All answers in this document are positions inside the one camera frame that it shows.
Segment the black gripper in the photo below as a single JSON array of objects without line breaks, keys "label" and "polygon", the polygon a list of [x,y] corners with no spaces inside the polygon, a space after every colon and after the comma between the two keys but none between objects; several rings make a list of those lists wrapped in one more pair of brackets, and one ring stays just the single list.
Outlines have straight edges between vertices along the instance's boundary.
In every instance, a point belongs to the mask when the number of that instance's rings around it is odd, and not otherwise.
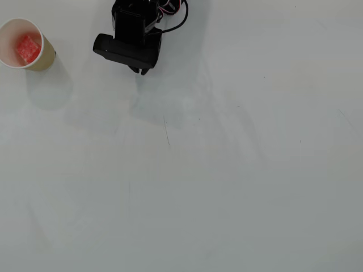
[{"label": "black gripper", "polygon": [[[162,38],[161,30],[155,25],[159,22],[161,11],[158,7],[112,9],[114,39],[129,45],[145,45],[151,40]],[[140,69],[129,67],[139,74]],[[142,69],[141,75],[146,75],[149,69]]]}]

